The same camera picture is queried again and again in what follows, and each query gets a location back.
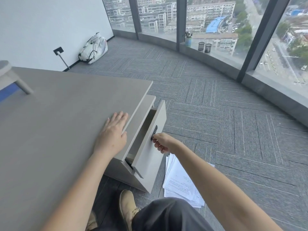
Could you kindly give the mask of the person's left hand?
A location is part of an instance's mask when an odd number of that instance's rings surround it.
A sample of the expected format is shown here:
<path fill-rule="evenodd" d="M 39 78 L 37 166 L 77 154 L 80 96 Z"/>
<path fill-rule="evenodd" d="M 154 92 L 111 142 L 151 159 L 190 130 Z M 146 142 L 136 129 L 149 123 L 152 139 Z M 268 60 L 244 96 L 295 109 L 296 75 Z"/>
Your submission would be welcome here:
<path fill-rule="evenodd" d="M 128 119 L 128 113 L 114 113 L 108 118 L 100 131 L 94 145 L 94 153 L 113 158 L 125 146 L 127 138 L 122 138 L 123 129 Z"/>

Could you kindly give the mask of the person's right hand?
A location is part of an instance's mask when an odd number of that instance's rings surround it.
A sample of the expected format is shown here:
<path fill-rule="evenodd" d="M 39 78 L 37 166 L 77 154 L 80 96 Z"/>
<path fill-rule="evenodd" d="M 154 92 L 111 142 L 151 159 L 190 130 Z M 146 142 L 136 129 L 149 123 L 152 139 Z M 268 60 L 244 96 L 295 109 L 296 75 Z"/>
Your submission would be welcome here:
<path fill-rule="evenodd" d="M 179 140 L 168 134 L 166 140 L 153 140 L 152 142 L 154 143 L 154 147 L 163 154 L 174 154 L 182 144 Z"/>

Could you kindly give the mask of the person's left forearm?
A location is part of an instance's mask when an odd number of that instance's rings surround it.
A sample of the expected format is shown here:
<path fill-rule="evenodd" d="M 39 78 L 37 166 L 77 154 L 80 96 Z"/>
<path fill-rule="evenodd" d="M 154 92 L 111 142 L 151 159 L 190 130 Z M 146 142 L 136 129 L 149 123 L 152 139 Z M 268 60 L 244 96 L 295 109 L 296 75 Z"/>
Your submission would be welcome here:
<path fill-rule="evenodd" d="M 41 231 L 85 231 L 102 176 L 119 150 L 95 151 Z"/>

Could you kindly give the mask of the person's right forearm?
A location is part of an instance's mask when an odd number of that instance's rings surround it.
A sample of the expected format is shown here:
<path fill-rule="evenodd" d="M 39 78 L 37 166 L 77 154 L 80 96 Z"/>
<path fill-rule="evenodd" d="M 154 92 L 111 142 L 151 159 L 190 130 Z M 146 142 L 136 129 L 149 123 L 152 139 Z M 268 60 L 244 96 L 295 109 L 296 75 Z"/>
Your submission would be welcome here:
<path fill-rule="evenodd" d="M 283 231 L 235 183 L 176 140 L 168 147 L 225 231 Z"/>

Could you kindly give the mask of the stack of printed paper sheets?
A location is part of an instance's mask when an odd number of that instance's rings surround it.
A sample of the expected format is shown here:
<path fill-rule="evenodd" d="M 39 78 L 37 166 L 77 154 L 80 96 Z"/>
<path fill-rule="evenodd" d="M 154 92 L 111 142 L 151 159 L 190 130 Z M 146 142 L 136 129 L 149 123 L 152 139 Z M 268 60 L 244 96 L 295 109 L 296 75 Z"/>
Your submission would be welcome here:
<path fill-rule="evenodd" d="M 163 189 L 165 198 L 183 199 L 194 208 L 205 206 L 205 201 L 174 154 L 166 157 Z"/>

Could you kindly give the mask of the grey wooden desk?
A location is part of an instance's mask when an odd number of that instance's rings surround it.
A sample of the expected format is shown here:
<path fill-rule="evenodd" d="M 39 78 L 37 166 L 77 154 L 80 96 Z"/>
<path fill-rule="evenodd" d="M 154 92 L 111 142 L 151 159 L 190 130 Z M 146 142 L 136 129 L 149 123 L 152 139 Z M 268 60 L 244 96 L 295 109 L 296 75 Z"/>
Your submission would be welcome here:
<path fill-rule="evenodd" d="M 32 94 L 0 102 L 0 231 L 39 231 L 92 154 L 108 117 L 128 113 L 126 158 L 152 81 L 13 67 Z"/>

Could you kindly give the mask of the person's tan shoe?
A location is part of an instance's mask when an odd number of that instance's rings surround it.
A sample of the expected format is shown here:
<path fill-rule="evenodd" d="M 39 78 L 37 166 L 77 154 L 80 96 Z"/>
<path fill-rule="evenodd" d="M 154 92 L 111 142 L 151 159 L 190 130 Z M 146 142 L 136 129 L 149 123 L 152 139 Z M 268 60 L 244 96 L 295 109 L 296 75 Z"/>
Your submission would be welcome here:
<path fill-rule="evenodd" d="M 92 210 L 90 213 L 85 231 L 92 231 L 96 229 L 97 227 L 98 227 L 97 218 L 96 218 L 94 211 Z"/>
<path fill-rule="evenodd" d="M 130 190 L 122 190 L 119 196 L 119 211 L 127 231 L 133 231 L 133 218 L 140 211 L 136 206 L 134 195 Z"/>

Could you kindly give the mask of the person's dark trousers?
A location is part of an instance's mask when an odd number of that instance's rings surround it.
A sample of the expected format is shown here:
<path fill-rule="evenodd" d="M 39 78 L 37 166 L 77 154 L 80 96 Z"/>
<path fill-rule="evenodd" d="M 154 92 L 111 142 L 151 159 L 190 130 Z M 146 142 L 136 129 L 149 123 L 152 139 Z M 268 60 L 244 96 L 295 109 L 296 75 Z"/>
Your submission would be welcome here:
<path fill-rule="evenodd" d="M 214 231 L 188 202 L 163 198 L 142 208 L 132 221 L 133 231 Z"/>

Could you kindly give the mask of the white sports bag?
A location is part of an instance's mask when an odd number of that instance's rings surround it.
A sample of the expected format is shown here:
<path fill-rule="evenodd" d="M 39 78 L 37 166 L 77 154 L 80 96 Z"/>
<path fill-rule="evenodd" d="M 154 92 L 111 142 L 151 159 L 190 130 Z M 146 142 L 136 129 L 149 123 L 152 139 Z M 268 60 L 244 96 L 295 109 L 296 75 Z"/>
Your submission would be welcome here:
<path fill-rule="evenodd" d="M 106 38 L 102 37 L 99 32 L 92 36 L 81 51 L 78 53 L 78 58 L 81 62 L 93 64 L 100 59 L 108 51 Z"/>

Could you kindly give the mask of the blue pot with plant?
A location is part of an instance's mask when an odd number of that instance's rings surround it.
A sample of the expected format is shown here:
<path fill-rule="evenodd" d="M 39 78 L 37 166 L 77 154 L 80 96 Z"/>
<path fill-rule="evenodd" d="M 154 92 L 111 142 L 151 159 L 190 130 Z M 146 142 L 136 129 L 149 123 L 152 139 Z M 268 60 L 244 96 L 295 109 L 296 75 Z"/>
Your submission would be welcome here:
<path fill-rule="evenodd" d="M 191 43 L 192 43 L 192 35 L 193 33 L 189 32 L 189 31 L 186 31 L 185 32 L 185 45 L 187 47 L 191 47 Z"/>

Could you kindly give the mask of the blue flat pad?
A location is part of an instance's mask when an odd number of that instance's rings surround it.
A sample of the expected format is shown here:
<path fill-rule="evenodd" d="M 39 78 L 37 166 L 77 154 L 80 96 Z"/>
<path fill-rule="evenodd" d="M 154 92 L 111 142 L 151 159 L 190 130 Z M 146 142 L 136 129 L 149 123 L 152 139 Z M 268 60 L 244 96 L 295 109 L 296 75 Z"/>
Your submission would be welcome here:
<path fill-rule="evenodd" d="M 1 89 L 0 90 L 0 102 L 2 102 L 3 100 L 5 100 L 9 96 L 11 96 L 13 93 L 19 90 L 20 88 L 15 83 L 12 83 L 6 86 L 5 88 Z"/>

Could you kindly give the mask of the dark window frame post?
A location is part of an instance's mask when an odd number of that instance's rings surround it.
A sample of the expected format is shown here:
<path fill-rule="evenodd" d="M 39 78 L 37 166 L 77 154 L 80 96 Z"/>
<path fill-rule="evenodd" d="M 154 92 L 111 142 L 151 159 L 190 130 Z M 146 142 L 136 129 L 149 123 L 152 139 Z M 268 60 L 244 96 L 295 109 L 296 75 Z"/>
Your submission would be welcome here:
<path fill-rule="evenodd" d="M 259 65 L 259 61 L 290 1 L 291 0 L 269 0 L 243 66 L 236 78 L 237 82 L 241 83 L 245 74 L 254 71 Z"/>
<path fill-rule="evenodd" d="M 180 51 L 180 44 L 185 41 L 187 0 L 176 0 L 176 51 Z"/>
<path fill-rule="evenodd" d="M 136 39 L 139 40 L 139 33 L 141 33 L 141 22 L 139 17 L 137 0 L 129 0 L 129 5 L 132 13 L 134 29 L 136 33 Z"/>

